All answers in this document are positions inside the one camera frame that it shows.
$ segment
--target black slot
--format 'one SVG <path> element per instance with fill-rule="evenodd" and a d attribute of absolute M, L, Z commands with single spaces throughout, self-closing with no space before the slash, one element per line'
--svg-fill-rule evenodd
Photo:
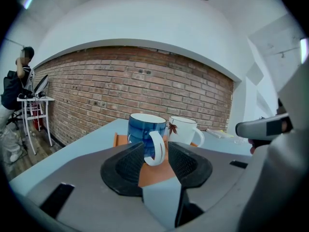
<path fill-rule="evenodd" d="M 40 206 L 41 210 L 56 218 L 74 188 L 72 185 L 61 183 Z"/>
<path fill-rule="evenodd" d="M 237 160 L 231 161 L 230 164 L 231 164 L 232 166 L 239 167 L 239 168 L 243 168 L 243 169 L 245 169 L 245 168 L 248 166 L 247 163 L 241 162 L 241 161 L 237 161 Z"/>

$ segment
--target table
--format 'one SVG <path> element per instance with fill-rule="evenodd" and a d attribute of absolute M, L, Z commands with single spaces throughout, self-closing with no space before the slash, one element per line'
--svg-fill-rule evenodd
<path fill-rule="evenodd" d="M 28 120 L 34 120 L 34 119 L 39 119 L 39 118 L 46 118 L 46 125 L 47 125 L 47 132 L 48 132 L 48 138 L 49 138 L 49 143 L 50 146 L 53 146 L 52 144 L 52 139 L 50 137 L 50 131 L 49 131 L 49 121 L 48 121 L 48 102 L 54 101 L 55 99 L 51 98 L 51 97 L 44 97 L 44 98 L 31 98 L 31 99 L 21 99 L 21 98 L 17 98 L 18 102 L 22 102 L 21 107 L 22 107 L 22 114 L 23 114 L 23 124 L 24 124 L 24 132 L 25 135 L 28 135 L 29 137 L 29 141 L 30 141 L 30 145 L 32 148 L 33 153 L 36 155 L 37 153 L 34 150 L 33 144 L 32 144 L 32 140 L 31 140 L 31 135 L 29 132 L 29 125 L 28 125 Z M 31 116 L 28 117 L 27 115 L 27 102 L 29 102 L 30 104 L 30 111 L 31 111 Z M 37 102 L 38 105 L 40 106 L 40 112 L 41 115 L 37 114 L 36 116 L 33 115 L 32 112 L 32 106 L 31 103 L 32 102 Z M 43 114 L 43 110 L 42 110 L 42 102 L 45 102 L 45 114 Z"/>
<path fill-rule="evenodd" d="M 19 194 L 26 194 L 39 182 L 45 179 L 52 172 L 63 166 L 68 161 L 82 155 L 98 152 L 113 146 L 115 132 L 119 135 L 127 134 L 128 120 L 116 119 L 113 122 L 95 130 L 94 132 L 76 140 L 70 145 L 50 155 L 49 157 L 38 162 L 28 170 L 10 181 L 11 188 Z M 201 148 L 207 148 L 213 151 L 232 153 L 238 155 L 250 156 L 250 144 L 244 143 L 241 145 L 235 144 L 231 139 L 218 139 L 211 134 L 203 131 L 205 143 Z M 193 143 L 199 144 L 199 136 L 195 135 Z M 174 178 L 154 184 L 169 185 Z"/>

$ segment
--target light blue tabletop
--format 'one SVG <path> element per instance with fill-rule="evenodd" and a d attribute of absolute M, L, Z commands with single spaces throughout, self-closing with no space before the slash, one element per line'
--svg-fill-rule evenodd
<path fill-rule="evenodd" d="M 89 153 L 111 148 L 115 132 L 119 135 L 127 134 L 128 120 L 117 119 L 100 129 L 82 137 L 74 143 L 64 147 L 48 158 L 38 162 L 28 170 L 10 181 L 11 188 L 26 195 L 36 184 L 45 179 L 52 172 L 68 161 Z M 201 148 L 214 151 L 250 156 L 250 145 L 248 143 L 236 144 L 232 139 L 218 139 L 207 132 L 203 132 L 205 143 Z M 199 137 L 195 134 L 193 143 L 199 144 Z"/>

